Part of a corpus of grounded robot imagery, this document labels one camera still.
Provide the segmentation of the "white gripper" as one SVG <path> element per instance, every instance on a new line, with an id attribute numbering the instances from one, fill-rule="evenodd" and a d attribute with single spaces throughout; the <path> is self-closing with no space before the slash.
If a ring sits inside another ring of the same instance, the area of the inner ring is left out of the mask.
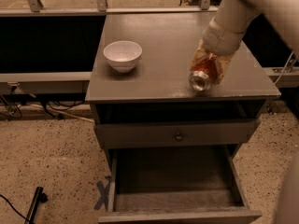
<path id="1" fill-rule="evenodd" d="M 192 56 L 190 70 L 201 61 L 208 60 L 216 64 L 216 83 L 220 84 L 228 70 L 233 54 L 239 49 L 244 32 L 233 32 L 216 22 L 213 18 L 199 41 Z"/>

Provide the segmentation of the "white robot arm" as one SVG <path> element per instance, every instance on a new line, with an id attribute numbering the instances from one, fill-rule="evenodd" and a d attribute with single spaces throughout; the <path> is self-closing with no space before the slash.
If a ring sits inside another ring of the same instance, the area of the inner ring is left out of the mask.
<path id="1" fill-rule="evenodd" d="M 299 0 L 222 0 L 192 57 L 191 65 L 212 58 L 221 82 L 249 25 L 259 14 L 299 56 Z M 290 165 L 278 198 L 274 224 L 299 224 L 299 156 Z"/>

